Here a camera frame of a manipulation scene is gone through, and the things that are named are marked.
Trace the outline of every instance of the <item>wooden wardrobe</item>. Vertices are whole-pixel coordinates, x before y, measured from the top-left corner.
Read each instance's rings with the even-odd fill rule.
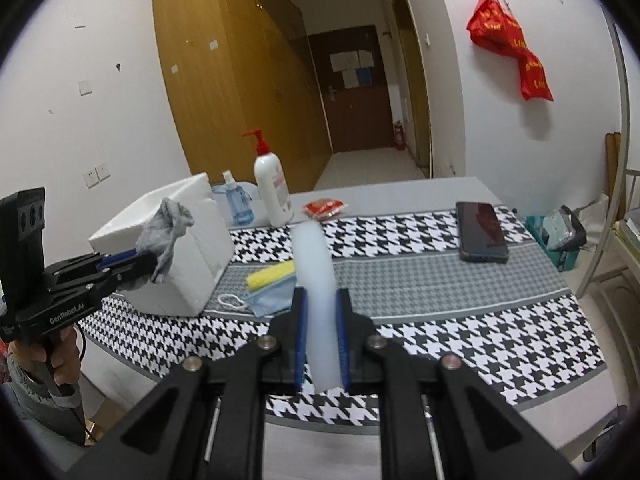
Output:
[[[331,156],[300,10],[289,0],[153,0],[162,74],[193,173],[254,182],[260,128],[290,192],[313,189]]]

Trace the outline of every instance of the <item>spray bottle cap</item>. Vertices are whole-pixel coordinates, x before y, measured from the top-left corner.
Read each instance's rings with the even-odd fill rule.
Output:
[[[269,145],[262,140],[262,131],[261,130],[251,130],[245,134],[242,134],[243,137],[247,137],[253,135],[258,139],[258,143],[255,145],[255,152],[258,156],[266,155],[267,153],[271,153],[269,149]]]
[[[225,177],[225,184],[233,184],[236,181],[231,174],[231,170],[223,171],[222,176]]]

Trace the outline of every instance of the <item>spray bottle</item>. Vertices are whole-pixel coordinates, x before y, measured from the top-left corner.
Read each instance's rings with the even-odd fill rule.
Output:
[[[267,143],[262,140],[262,131],[252,130],[243,135],[246,136],[258,139],[255,145],[258,157],[254,163],[254,175],[269,222],[274,227],[283,226],[293,218],[293,208],[280,159],[275,153],[271,153]]]

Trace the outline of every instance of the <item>yellow towel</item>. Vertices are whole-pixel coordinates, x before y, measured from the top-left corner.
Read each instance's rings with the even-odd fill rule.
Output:
[[[293,266],[293,260],[287,260],[267,267],[266,269],[257,270],[246,277],[246,286],[249,290],[255,290],[262,286],[269,285],[270,283],[289,276],[296,272]]]

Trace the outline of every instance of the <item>gray rag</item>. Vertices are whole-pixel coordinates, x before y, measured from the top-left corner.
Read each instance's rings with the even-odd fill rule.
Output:
[[[179,202],[170,198],[163,198],[160,207],[153,218],[142,229],[136,242],[138,254],[153,253],[158,258],[158,264],[151,276],[139,278],[134,282],[123,283],[120,290],[135,290],[146,282],[162,283],[169,273],[174,260],[175,242],[187,232],[187,227],[194,224],[190,211]]]

